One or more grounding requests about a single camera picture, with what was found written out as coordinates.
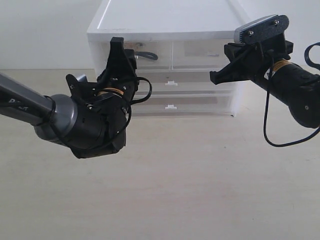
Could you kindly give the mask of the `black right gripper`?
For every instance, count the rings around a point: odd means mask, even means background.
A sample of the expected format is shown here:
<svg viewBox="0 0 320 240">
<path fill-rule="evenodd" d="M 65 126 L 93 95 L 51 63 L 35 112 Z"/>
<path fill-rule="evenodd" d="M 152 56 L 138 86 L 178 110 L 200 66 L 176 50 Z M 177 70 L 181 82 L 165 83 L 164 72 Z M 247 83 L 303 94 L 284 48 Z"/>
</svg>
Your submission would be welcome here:
<svg viewBox="0 0 320 240">
<path fill-rule="evenodd" d="M 275 72 L 275 64 L 289 60 L 294 43 L 286 40 L 283 32 L 243 32 L 241 43 L 227 43 L 224 54 L 229 64 L 220 71 L 211 71 L 209 79 L 213 84 L 250 80 L 254 83 L 268 83 Z"/>
</svg>

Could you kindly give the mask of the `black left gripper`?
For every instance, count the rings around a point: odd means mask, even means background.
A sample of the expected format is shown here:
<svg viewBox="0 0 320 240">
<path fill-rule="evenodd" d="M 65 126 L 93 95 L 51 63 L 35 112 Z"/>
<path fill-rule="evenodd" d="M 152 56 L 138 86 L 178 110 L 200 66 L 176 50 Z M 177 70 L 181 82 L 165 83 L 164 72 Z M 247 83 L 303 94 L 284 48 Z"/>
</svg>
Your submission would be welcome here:
<svg viewBox="0 0 320 240">
<path fill-rule="evenodd" d="M 92 104 L 119 100 L 132 105 L 139 86 L 136 70 L 135 51 L 124 48 L 123 37 L 112 37 L 106 69 L 96 79 Z"/>
</svg>

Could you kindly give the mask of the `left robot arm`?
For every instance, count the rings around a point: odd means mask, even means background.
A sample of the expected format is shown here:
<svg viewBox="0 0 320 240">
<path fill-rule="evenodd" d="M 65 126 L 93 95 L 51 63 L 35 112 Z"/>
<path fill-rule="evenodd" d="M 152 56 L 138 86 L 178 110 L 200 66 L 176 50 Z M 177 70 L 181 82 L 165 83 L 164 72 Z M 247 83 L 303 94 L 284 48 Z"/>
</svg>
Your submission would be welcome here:
<svg viewBox="0 0 320 240">
<path fill-rule="evenodd" d="M 122 37 L 109 43 L 105 69 L 94 82 L 66 75 L 70 95 L 42 95 L 0 76 L 0 113 L 29 123 L 45 141 L 69 148 L 79 159 L 118 153 L 126 145 L 139 80 L 134 51 Z"/>
</svg>

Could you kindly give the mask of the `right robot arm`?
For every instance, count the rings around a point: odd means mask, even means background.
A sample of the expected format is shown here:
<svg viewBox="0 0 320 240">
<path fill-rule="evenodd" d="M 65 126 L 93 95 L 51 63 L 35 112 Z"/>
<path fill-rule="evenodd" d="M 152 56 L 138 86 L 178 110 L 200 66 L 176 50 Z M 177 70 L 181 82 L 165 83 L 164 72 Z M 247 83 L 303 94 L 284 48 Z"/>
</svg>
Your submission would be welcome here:
<svg viewBox="0 0 320 240">
<path fill-rule="evenodd" d="M 288 106 L 296 122 L 306 128 L 320 126 L 320 76 L 290 61 L 293 43 L 284 34 L 253 44 L 228 43 L 229 64 L 209 73 L 215 84 L 251 81 Z"/>
</svg>

